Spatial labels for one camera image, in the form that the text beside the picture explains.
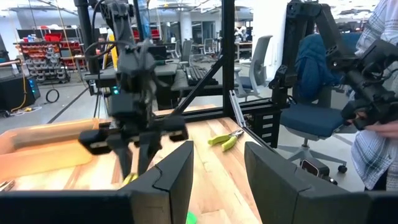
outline blue jacket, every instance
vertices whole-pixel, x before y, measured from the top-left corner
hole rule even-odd
[[[351,51],[356,51],[356,43],[361,33],[343,34],[343,42]],[[326,65],[326,49],[319,34],[304,38],[298,48],[295,68],[298,82],[296,88],[300,97],[316,100],[323,86],[340,84],[342,73],[331,72]]]

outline concrete floor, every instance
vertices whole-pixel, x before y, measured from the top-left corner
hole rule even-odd
[[[209,63],[202,64],[204,67],[210,67]],[[242,67],[241,75],[248,75],[248,67]],[[64,107],[68,106],[78,95],[85,91],[83,84],[76,80],[71,83],[56,85],[56,89],[60,92],[60,99],[53,104],[45,104],[45,94],[52,88],[52,86],[40,86],[40,97],[36,105],[41,106],[42,109],[31,113],[23,114],[22,116],[16,116],[12,118],[0,118],[0,134],[8,129],[20,128],[24,126],[33,126],[38,124],[46,124],[51,121]],[[271,91],[266,88],[261,93],[262,97],[269,97]],[[346,97],[339,93],[334,94],[332,99],[332,105],[335,108],[344,107],[347,102]],[[190,106],[195,105],[209,105],[214,104],[216,106],[222,106],[221,96],[204,96],[195,98]],[[105,118],[106,113],[104,112],[103,102],[101,102],[101,117]],[[74,103],[72,103],[67,110],[59,115],[54,123],[61,121],[71,121],[75,119],[92,118],[95,107],[95,97],[90,96],[88,91],[85,91]],[[339,159],[344,159],[348,162],[348,172],[346,174],[338,174],[338,164],[325,162],[330,168],[330,176],[337,180],[339,186],[350,191],[362,191],[364,185],[356,174],[353,163],[351,162],[351,144],[354,139],[354,134],[336,134],[331,138],[324,141],[311,142],[311,148],[315,151],[322,152],[324,154],[335,156]],[[289,133],[283,126],[280,127],[279,133],[279,144],[287,146],[300,146],[303,143],[303,139]],[[283,156],[289,156],[289,153],[278,150]]]

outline wooden box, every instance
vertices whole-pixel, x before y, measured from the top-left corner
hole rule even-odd
[[[98,119],[12,129],[0,135],[0,182],[86,164],[93,156],[78,142],[83,130],[98,129]]]

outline keyboard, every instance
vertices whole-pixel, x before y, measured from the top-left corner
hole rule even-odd
[[[188,85],[197,85],[199,81],[207,74],[207,72],[208,71],[205,68],[200,68],[196,66],[188,67],[187,72],[185,73],[187,75]],[[214,78],[211,78],[207,85],[218,85],[218,81]]]

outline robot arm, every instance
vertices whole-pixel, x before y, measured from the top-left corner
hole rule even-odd
[[[104,1],[99,8],[116,38],[113,45],[118,48],[116,77],[120,94],[109,97],[108,113],[114,123],[99,130],[83,131],[79,142],[94,155],[114,151],[124,178],[131,172],[132,152],[128,145],[133,142],[140,151],[137,172],[141,175],[162,148],[161,136],[168,134],[172,141],[186,140],[187,129],[181,116],[154,120],[152,99],[160,83],[154,73],[155,60],[147,51],[149,41],[134,44],[129,21],[133,15],[132,6],[119,0]]]
[[[383,86],[386,79],[372,72],[382,73],[392,62],[398,60],[398,48],[383,40],[377,40],[365,52],[362,58],[356,58],[341,39],[340,32],[327,4],[293,0],[287,5],[285,39],[282,65],[269,87],[273,89],[272,101],[284,105],[287,102],[287,90],[297,81],[295,59],[300,41],[313,33],[314,25],[326,47],[326,61],[331,69],[345,73],[343,83],[356,93],[355,101],[348,103],[341,112],[344,119],[355,119],[359,110],[368,117],[354,120],[361,130],[375,122],[387,123],[398,119],[398,99],[394,92]]]

